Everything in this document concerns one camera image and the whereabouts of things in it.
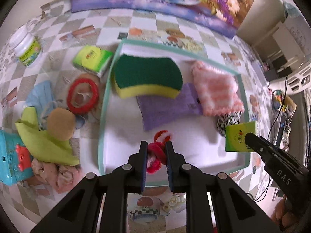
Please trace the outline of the person's right hand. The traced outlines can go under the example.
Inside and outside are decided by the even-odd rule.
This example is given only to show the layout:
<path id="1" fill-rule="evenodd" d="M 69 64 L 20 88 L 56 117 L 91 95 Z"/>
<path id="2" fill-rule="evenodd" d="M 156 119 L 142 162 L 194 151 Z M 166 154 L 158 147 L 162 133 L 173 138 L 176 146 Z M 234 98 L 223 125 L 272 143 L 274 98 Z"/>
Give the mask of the person's right hand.
<path id="1" fill-rule="evenodd" d="M 287 197 L 284 197 L 277 203 L 270 219 L 277 226 L 283 227 L 285 230 L 289 230 L 290 227 L 296 225 L 299 220 L 289 209 L 286 208 L 286 198 Z"/>

